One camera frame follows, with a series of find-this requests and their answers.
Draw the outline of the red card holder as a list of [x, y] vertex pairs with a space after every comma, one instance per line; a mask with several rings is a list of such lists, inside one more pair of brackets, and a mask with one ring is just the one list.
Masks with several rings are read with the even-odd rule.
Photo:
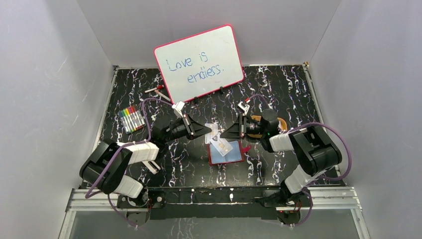
[[245, 154], [251, 149], [251, 145], [243, 147], [240, 141], [230, 142], [232, 150], [225, 156], [222, 156], [217, 149], [212, 145], [208, 145], [209, 165], [220, 165], [229, 163], [238, 163], [245, 160]]

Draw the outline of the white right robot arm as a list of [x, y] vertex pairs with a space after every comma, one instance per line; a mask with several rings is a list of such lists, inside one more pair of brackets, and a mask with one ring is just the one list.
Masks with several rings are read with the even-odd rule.
[[270, 153], [293, 151], [298, 165], [283, 180], [278, 191], [264, 191], [254, 201], [264, 207], [293, 206], [305, 194], [305, 188], [327, 170], [342, 162], [342, 155], [322, 128], [315, 122], [291, 132], [279, 130], [279, 119], [272, 109], [265, 109], [260, 120], [240, 115], [231, 127], [221, 133], [222, 138], [242, 139], [260, 135], [262, 147]]

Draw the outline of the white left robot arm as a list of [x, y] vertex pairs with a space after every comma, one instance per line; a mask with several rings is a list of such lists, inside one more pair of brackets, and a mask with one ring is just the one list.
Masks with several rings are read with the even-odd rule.
[[124, 195], [134, 206], [143, 207], [149, 199], [147, 189], [126, 174], [127, 167], [141, 162], [155, 174], [160, 170], [155, 160], [169, 142], [181, 137], [193, 140], [210, 132], [211, 128], [185, 114], [167, 125], [155, 124], [149, 140], [129, 143], [104, 140], [82, 165], [79, 176], [106, 195]]

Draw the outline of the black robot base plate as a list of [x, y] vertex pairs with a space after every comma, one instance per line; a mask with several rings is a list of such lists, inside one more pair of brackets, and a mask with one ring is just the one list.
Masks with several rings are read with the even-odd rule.
[[144, 210], [151, 219], [260, 218], [297, 223], [310, 206], [310, 192], [290, 194], [280, 186], [152, 187], [147, 196], [119, 196], [118, 209]]

